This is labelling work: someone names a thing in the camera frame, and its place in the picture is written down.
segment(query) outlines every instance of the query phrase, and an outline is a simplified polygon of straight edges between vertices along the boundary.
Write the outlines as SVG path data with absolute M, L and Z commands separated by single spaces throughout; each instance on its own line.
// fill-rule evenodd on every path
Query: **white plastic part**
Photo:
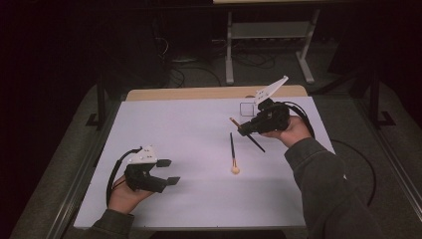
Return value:
M 149 145 L 130 158 L 127 164 L 156 163 L 157 161 L 158 158 L 155 155 L 154 148 Z
M 257 106 L 259 103 L 263 102 L 264 100 L 268 99 L 270 96 L 273 95 L 289 78 L 283 76 L 282 79 L 270 84 L 269 86 L 257 91 L 255 94 L 254 103 Z

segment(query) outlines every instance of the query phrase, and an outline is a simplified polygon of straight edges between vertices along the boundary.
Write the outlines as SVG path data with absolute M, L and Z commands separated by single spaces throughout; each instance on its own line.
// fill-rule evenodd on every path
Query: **white table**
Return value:
M 310 117 L 316 139 L 332 150 L 310 97 L 273 98 L 299 104 Z M 253 99 L 124 102 L 118 111 L 87 195 L 75 222 L 91 227 L 106 209 L 106 184 L 115 162 L 128 150 L 152 144 L 172 164 L 153 168 L 161 178 L 180 176 L 177 185 L 155 193 L 132 212 L 145 230 L 263 229 L 305 226 L 301 193 L 279 141 L 253 135 L 261 152 L 229 120 L 240 118 L 240 103 Z M 241 172 L 231 173 L 234 135 Z M 122 164 L 117 177 L 123 174 Z

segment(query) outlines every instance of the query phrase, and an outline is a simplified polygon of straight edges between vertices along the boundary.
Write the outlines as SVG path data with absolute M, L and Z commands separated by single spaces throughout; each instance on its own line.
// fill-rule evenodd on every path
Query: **metal frame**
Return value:
M 310 21 L 261 23 L 260 27 L 256 27 L 256 23 L 233 23 L 232 12 L 229 12 L 227 20 L 226 84 L 228 86 L 234 85 L 232 39 L 253 38 L 304 38 L 304 46 L 301 51 L 296 52 L 296 56 L 306 82 L 313 84 L 315 80 L 308 66 L 306 56 L 314 35 L 318 16 L 319 9 L 315 9 Z

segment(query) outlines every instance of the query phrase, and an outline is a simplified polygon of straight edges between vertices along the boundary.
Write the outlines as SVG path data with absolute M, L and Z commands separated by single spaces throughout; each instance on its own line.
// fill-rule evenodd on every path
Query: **person's right hand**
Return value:
M 274 130 L 261 133 L 262 136 L 279 139 L 286 147 L 291 147 L 298 141 L 312 137 L 304 121 L 297 116 L 290 117 L 290 123 L 285 130 Z

